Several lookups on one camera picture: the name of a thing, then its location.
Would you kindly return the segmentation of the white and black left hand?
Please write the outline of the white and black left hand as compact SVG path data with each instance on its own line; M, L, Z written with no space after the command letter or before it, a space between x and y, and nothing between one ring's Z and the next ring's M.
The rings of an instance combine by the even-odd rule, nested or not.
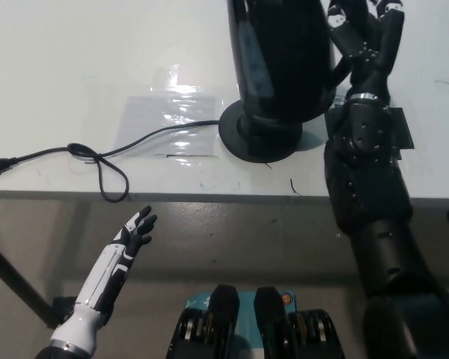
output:
M150 206L132 216L102 250L76 299L107 323L141 247L150 243L157 216Z

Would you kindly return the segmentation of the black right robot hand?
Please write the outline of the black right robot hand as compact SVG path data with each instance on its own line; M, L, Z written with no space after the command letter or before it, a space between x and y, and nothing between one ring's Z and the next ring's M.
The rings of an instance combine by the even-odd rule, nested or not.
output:
M368 9L370 3L375 14ZM389 104L388 77L397 58L404 19L401 1L331 1L329 35L341 59L327 85L335 87L349 76L348 98L369 93Z

